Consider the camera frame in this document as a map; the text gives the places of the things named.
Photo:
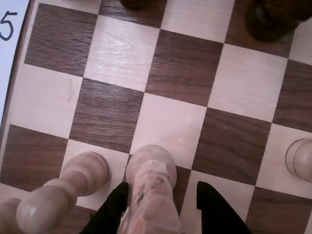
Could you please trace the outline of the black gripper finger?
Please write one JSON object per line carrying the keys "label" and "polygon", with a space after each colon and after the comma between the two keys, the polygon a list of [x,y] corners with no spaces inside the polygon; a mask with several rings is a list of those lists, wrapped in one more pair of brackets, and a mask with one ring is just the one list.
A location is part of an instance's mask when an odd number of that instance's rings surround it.
{"label": "black gripper finger", "polygon": [[81,234],[116,234],[121,216],[128,205],[129,184],[120,183],[80,232]]}
{"label": "black gripper finger", "polygon": [[209,183],[199,181],[196,187],[196,208],[201,211],[203,234],[249,234],[251,231]]}

